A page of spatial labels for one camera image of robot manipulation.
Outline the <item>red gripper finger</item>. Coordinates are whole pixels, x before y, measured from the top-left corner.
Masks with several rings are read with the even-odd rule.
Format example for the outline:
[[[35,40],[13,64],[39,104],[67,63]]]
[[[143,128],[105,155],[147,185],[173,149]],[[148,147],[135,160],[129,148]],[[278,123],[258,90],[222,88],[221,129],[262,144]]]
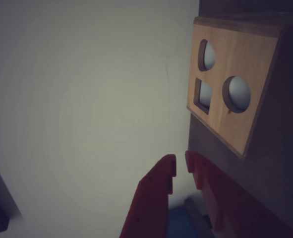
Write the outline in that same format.
[[[293,238],[292,228],[209,159],[186,151],[185,160],[221,238]]]
[[[140,180],[122,228],[121,238],[165,238],[169,195],[173,193],[176,156],[165,155]]]

